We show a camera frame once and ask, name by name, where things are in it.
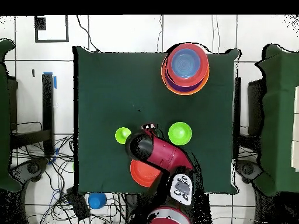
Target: bowl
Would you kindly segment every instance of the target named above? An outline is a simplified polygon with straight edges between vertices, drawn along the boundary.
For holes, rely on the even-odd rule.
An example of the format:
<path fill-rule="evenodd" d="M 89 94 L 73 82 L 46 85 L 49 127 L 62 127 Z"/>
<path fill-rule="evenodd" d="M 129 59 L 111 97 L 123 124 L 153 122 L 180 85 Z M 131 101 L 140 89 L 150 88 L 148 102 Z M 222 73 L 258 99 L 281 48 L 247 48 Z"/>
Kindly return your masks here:
<path fill-rule="evenodd" d="M 168 137 L 175 145 L 185 145 L 192 137 L 192 130 L 185 122 L 176 122 L 168 130 Z"/>
<path fill-rule="evenodd" d="M 131 131 L 126 127 L 120 127 L 115 132 L 115 139 L 120 144 L 125 144 L 128 136 L 130 136 Z"/>
<path fill-rule="evenodd" d="M 161 171 L 140 160 L 132 160 L 130 172 L 136 183 L 144 187 L 150 187 Z"/>
<path fill-rule="evenodd" d="M 189 78 L 183 78 L 180 76 L 177 76 L 174 71 L 172 70 L 172 60 L 174 58 L 174 56 L 176 55 L 176 53 L 178 53 L 180 50 L 182 49 L 190 49 L 193 50 L 198 56 L 199 56 L 199 60 L 200 60 L 200 66 L 199 69 L 197 70 L 197 72 L 189 77 Z M 166 62 L 166 71 L 168 73 L 169 78 L 177 85 L 181 86 L 181 87 L 190 87 L 193 86 L 195 84 L 197 84 L 198 82 L 202 81 L 204 79 L 204 76 L 206 75 L 208 70 L 208 58 L 207 58 L 207 54 L 204 52 L 204 50 L 199 47 L 196 44 L 192 44 L 192 43 L 184 43 L 181 44 L 179 46 L 177 46 L 168 56 L 168 60 Z"/>
<path fill-rule="evenodd" d="M 172 71 L 181 78 L 187 79 L 194 76 L 199 68 L 199 56 L 191 49 L 177 51 L 171 61 Z"/>
<path fill-rule="evenodd" d="M 176 93 L 177 95 L 192 95 L 194 93 L 197 93 L 200 89 L 203 88 L 203 86 L 206 84 L 206 82 L 208 81 L 208 76 L 209 76 L 209 73 L 210 73 L 210 70 L 208 69 L 207 71 L 207 74 L 205 76 L 205 78 L 203 79 L 203 81 L 201 83 L 198 84 L 198 86 L 191 90 L 191 91 L 188 91 L 188 92 L 184 92 L 184 88 L 185 87 L 180 87 L 178 85 L 176 85 L 176 88 L 172 87 L 173 84 L 170 84 L 170 82 L 172 82 L 170 80 L 170 78 L 168 78 L 170 80 L 170 82 L 167 80 L 166 78 L 166 60 L 167 58 L 164 59 L 164 62 L 162 64 L 162 68 L 161 68 L 161 76 L 162 76 L 162 80 L 163 80 L 163 83 L 165 84 L 165 86 L 173 93 Z"/>

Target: red bowl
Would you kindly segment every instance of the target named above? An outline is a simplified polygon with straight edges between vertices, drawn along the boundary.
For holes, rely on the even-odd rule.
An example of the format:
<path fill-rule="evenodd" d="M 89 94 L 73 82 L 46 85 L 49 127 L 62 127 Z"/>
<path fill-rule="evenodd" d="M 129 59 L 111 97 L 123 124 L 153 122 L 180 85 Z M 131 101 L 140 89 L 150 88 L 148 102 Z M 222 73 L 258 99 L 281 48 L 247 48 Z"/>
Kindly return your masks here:
<path fill-rule="evenodd" d="M 172 68 L 171 68 L 171 60 L 173 56 L 176 54 L 177 51 L 181 49 L 191 49 L 197 53 L 200 59 L 200 67 L 199 70 L 196 72 L 196 74 L 190 78 L 181 78 L 180 76 L 177 76 Z M 204 50 L 199 47 L 196 44 L 192 43 L 184 43 L 179 46 L 177 46 L 169 55 L 167 62 L 166 62 L 166 71 L 169 76 L 169 78 L 177 85 L 181 87 L 190 87 L 194 86 L 198 82 L 202 81 L 204 79 L 204 76 L 206 75 L 208 71 L 208 58 L 207 54 L 204 52 Z"/>

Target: stacked bowls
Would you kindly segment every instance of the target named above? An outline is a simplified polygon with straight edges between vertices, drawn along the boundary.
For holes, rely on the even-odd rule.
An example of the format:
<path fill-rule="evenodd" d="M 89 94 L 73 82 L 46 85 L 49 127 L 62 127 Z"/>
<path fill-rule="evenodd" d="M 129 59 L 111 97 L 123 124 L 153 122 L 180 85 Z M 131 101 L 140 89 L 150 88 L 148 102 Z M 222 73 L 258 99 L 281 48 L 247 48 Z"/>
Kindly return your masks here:
<path fill-rule="evenodd" d="M 196 44 L 177 46 L 163 61 L 165 86 L 178 95 L 192 95 L 206 84 L 209 76 L 207 54 Z"/>

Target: orange plate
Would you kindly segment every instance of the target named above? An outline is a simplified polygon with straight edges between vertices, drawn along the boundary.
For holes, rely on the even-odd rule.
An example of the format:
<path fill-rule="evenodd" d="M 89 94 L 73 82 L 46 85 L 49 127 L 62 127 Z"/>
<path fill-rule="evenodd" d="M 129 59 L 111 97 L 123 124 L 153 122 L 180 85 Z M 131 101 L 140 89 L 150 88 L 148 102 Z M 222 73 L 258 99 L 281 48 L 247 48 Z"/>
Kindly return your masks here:
<path fill-rule="evenodd" d="M 197 93 L 200 89 L 203 88 L 203 86 L 206 84 L 206 82 L 208 81 L 208 76 L 210 74 L 210 67 L 208 67 L 208 71 L 206 73 L 206 75 L 204 76 L 204 79 L 203 79 L 203 82 L 201 84 L 199 84 L 199 87 L 192 90 L 192 91 L 189 91 L 189 92 L 180 92 L 180 91 L 177 91 L 175 90 L 174 88 L 172 88 L 168 83 L 167 83 L 167 80 L 165 78 L 165 70 L 166 70 L 166 60 L 167 60 L 167 57 L 164 59 L 163 63 L 162 63 L 162 68 L 161 68 L 161 75 L 162 75 L 162 80 L 163 80 L 163 83 L 165 84 L 165 86 L 173 93 L 176 93 L 177 95 L 192 95 L 194 93 Z"/>
<path fill-rule="evenodd" d="M 150 187 L 160 174 L 160 170 L 139 160 L 132 160 L 130 165 L 132 178 L 141 186 Z"/>

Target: orange bowl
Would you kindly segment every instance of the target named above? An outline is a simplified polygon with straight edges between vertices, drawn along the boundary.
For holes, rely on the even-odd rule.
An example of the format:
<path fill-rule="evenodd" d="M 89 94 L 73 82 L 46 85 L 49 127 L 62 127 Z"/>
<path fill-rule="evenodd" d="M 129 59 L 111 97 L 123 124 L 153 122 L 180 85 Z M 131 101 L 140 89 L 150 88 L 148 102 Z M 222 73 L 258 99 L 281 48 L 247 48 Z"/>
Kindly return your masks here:
<path fill-rule="evenodd" d="M 130 172 L 136 183 L 150 187 L 161 171 L 139 160 L 132 160 Z"/>

